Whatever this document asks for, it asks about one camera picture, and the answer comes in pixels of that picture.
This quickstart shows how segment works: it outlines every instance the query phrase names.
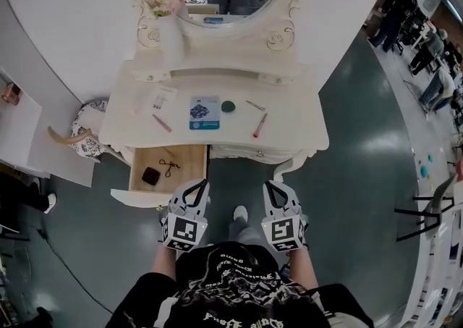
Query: graphic print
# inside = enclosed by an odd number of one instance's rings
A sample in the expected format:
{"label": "graphic print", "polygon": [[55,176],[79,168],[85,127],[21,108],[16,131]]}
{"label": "graphic print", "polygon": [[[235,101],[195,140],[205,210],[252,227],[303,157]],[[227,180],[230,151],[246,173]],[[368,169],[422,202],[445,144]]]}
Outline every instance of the graphic print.
{"label": "graphic print", "polygon": [[282,243],[277,243],[273,245],[278,251],[289,251],[289,250],[297,250],[299,247],[297,246],[297,243],[294,242],[293,240],[290,240],[289,242],[282,242]]}
{"label": "graphic print", "polygon": [[166,222],[164,222],[164,226],[163,226],[163,240],[162,240],[163,242],[166,241],[166,239],[167,239],[167,237],[169,235],[169,228],[167,227],[167,223],[168,223],[168,221],[166,219]]}
{"label": "graphic print", "polygon": [[281,221],[272,223],[272,241],[285,240],[294,237],[294,231],[292,229],[292,220],[284,219]]}
{"label": "graphic print", "polygon": [[177,217],[174,225],[174,237],[195,242],[197,223]]}
{"label": "graphic print", "polygon": [[176,240],[171,240],[167,247],[169,248],[175,248],[176,250],[179,251],[188,251],[193,248],[193,244],[186,244],[182,242],[177,242]]}
{"label": "graphic print", "polygon": [[298,235],[299,241],[301,243],[304,243],[304,224],[302,223],[302,220],[299,221],[299,235]]}

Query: green round object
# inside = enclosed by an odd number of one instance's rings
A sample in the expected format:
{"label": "green round object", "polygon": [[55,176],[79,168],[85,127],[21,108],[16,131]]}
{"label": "green round object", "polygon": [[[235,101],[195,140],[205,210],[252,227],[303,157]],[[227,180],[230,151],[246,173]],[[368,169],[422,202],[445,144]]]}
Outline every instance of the green round object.
{"label": "green round object", "polygon": [[222,112],[223,113],[231,113],[236,109],[233,101],[227,100],[222,103]]}

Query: pen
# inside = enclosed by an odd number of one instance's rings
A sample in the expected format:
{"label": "pen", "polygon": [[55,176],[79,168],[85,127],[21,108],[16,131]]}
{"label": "pen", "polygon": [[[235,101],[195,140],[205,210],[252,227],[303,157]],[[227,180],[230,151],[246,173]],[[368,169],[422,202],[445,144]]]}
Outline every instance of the pen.
{"label": "pen", "polygon": [[158,123],[164,127],[165,131],[167,131],[168,133],[171,133],[172,132],[172,129],[159,117],[155,116],[153,114],[153,117],[156,119],[156,121],[158,121]]}
{"label": "pen", "polygon": [[259,127],[257,128],[257,130],[252,134],[252,136],[254,136],[255,138],[258,138],[259,137],[259,134],[260,134],[260,130],[262,129],[262,126],[263,124],[265,123],[266,119],[267,119],[267,116],[268,116],[268,113],[265,113],[262,117],[262,119],[260,120],[260,124],[259,124]]}

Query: white vanity table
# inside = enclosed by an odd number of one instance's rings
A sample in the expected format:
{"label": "white vanity table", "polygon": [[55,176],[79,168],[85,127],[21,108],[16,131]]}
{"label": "white vanity table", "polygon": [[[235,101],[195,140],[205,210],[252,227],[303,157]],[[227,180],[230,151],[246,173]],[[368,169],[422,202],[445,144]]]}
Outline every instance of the white vanity table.
{"label": "white vanity table", "polygon": [[[310,69],[297,61],[298,7],[303,0],[269,0],[255,14],[233,23],[204,25],[177,18],[185,56],[167,65],[158,21],[142,0],[138,10],[138,51],[119,70],[100,130],[103,144],[133,148],[211,145],[211,158],[245,157],[265,164],[281,164],[274,179],[300,168],[307,157],[328,148],[328,134]],[[171,133],[144,112],[141,104],[160,85],[177,89],[164,122]],[[218,130],[190,130],[190,99],[218,96],[236,110],[221,113]],[[268,117],[259,138],[252,136],[266,108]],[[168,193],[113,191],[131,206],[160,206]]]}

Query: open drawer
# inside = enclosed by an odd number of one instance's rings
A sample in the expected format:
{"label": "open drawer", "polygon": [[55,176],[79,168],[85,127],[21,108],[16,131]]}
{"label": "open drawer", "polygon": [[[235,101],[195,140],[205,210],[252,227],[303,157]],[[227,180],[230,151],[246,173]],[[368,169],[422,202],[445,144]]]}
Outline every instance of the open drawer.
{"label": "open drawer", "polygon": [[[172,167],[170,177],[166,176],[169,162],[180,168]],[[190,180],[205,179],[208,166],[207,146],[168,146],[160,148],[137,148],[130,171],[129,190],[111,190],[111,195],[123,204],[132,207],[153,208],[167,206],[172,193],[181,184]],[[142,181],[147,167],[161,173],[156,186]]]}

